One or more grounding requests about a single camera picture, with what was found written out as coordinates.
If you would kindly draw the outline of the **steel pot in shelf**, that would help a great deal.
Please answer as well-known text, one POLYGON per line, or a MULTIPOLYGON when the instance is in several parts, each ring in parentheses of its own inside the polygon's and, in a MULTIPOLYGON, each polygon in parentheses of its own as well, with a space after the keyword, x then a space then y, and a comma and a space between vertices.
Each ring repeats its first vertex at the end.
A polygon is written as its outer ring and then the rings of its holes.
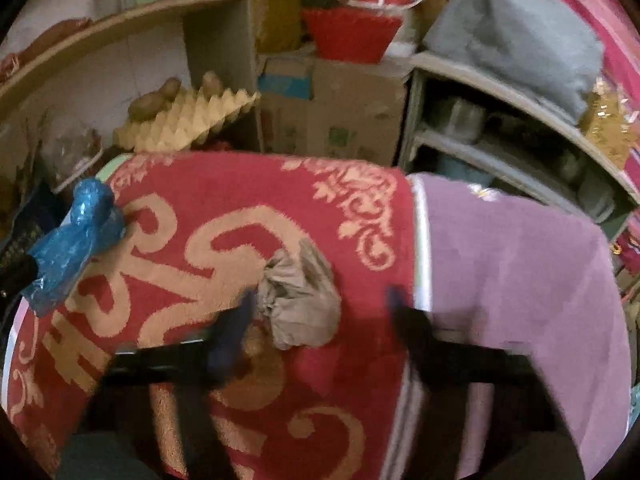
POLYGON ((480 138, 484 120, 484 107, 454 99, 449 103, 442 120, 442 132, 459 142, 472 144, 480 138))

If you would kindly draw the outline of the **striped pink curtain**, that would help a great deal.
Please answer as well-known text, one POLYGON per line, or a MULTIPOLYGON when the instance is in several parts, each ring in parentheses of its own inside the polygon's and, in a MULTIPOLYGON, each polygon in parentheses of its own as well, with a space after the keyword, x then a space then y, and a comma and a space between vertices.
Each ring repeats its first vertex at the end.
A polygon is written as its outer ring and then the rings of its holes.
MULTIPOLYGON (((599 77, 605 78, 613 86, 621 86, 631 104, 639 110, 639 35, 630 29, 628 18, 620 5, 614 0, 561 1, 586 22, 602 42, 604 57, 599 77)), ((629 158, 624 171, 639 191, 638 174, 627 169, 629 158)))

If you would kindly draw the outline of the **wooden wall shelf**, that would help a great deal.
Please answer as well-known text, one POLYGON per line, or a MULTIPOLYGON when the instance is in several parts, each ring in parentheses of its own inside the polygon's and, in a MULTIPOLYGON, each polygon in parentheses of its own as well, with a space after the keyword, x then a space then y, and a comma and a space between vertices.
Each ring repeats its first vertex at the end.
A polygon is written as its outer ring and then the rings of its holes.
POLYGON ((198 84, 212 70, 234 90, 255 92, 250 0, 164 0, 112 16, 72 37, 73 49, 25 66, 1 88, 1 171, 23 165, 44 112, 73 116, 109 138, 129 104, 167 78, 198 84))

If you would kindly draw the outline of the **potato on egg tray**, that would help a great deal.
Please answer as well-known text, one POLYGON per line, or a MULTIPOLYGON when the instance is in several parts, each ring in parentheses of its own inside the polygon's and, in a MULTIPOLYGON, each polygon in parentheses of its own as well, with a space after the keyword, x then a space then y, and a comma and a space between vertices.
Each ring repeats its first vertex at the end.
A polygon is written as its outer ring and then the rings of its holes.
POLYGON ((158 90, 139 96, 128 107, 130 122, 148 122, 163 110, 169 110, 180 89, 181 81, 176 77, 171 77, 158 90))

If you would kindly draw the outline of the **cardboard box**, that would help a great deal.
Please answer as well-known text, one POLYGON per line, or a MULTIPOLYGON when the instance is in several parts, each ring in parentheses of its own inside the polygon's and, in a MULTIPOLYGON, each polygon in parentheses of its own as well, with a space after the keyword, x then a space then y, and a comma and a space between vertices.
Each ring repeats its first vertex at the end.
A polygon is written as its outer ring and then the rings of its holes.
POLYGON ((362 159, 393 166, 411 70, 322 60, 302 51, 260 59, 262 135, 268 153, 362 159))

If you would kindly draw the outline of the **red plastic bowl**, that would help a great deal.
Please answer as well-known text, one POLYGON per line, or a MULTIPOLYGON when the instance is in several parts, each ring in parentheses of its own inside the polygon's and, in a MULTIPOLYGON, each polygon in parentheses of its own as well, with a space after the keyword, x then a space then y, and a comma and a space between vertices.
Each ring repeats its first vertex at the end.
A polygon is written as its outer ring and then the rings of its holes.
POLYGON ((404 21, 351 6, 304 9, 302 15, 319 58, 355 64, 378 64, 404 21))

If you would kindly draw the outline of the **purple mat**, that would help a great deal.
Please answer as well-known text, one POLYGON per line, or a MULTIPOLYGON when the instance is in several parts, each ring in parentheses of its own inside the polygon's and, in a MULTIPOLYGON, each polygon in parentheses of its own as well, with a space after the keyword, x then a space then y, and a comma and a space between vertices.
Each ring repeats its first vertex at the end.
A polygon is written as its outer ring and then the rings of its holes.
MULTIPOLYGON (((588 220, 432 174, 409 179, 413 284, 398 286, 439 337, 528 356, 584 466, 601 479, 628 457, 631 364, 608 242, 588 220)), ((386 318, 390 319, 387 307, 386 318)), ((382 477, 405 479, 426 393, 404 370, 382 477)))

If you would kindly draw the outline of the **crumpled brown paper ball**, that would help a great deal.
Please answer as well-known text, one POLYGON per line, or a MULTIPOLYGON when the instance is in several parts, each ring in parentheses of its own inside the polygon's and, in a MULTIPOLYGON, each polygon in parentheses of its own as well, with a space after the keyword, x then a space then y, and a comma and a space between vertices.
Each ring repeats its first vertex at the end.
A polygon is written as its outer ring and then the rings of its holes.
POLYGON ((320 348, 337 334, 342 298, 328 260, 308 238, 293 256, 280 249, 266 263, 257 287, 257 312, 274 346, 320 348))

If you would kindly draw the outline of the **yellow egg tray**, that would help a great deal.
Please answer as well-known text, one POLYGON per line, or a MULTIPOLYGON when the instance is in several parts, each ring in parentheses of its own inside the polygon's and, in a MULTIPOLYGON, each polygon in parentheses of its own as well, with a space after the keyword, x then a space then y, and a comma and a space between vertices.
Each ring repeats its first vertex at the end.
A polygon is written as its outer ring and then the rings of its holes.
POLYGON ((224 127, 248 114, 260 101, 259 91, 224 90, 221 96, 206 99, 202 90, 178 92, 168 110, 154 119, 130 122, 113 132, 113 144, 135 153, 168 153, 187 150, 192 144, 202 145, 224 127))

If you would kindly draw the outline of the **large oil jug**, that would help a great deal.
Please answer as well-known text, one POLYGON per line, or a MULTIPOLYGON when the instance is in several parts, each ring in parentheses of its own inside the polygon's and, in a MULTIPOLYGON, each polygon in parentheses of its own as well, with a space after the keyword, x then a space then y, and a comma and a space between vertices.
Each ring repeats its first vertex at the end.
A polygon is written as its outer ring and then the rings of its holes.
POLYGON ((299 48, 302 0, 253 0, 252 5, 258 53, 280 53, 299 48))

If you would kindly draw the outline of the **blue plastic bag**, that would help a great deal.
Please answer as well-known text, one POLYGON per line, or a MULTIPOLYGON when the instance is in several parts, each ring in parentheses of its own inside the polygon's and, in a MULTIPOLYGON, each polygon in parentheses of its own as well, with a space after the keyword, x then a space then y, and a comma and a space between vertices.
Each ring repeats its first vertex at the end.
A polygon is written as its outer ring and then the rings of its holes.
POLYGON ((74 187, 68 221, 38 240, 29 255, 37 276, 22 291, 35 315, 44 318, 65 300, 91 258, 124 237, 125 218, 112 189, 96 178, 74 187))

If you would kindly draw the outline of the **grey low shelf unit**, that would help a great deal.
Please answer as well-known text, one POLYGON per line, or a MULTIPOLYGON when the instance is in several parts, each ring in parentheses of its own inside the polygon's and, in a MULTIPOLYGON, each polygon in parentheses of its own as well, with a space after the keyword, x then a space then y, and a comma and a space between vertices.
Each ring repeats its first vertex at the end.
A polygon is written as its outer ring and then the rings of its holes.
POLYGON ((398 165, 434 168, 446 155, 489 174, 507 190, 597 223, 615 240, 639 210, 639 191, 579 129, 498 79, 421 52, 412 78, 398 165), (454 99, 485 109, 480 138, 459 142, 442 132, 454 99), (431 150, 434 156, 426 156, 431 150))

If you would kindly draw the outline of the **yellow utensil basket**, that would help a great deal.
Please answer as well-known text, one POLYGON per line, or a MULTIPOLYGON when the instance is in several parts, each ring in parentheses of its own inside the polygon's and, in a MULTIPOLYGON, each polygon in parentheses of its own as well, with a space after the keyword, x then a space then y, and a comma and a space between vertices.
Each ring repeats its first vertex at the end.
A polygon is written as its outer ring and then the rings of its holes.
POLYGON ((612 164, 624 170, 639 136, 639 111, 621 86, 599 77, 594 84, 580 130, 612 164))

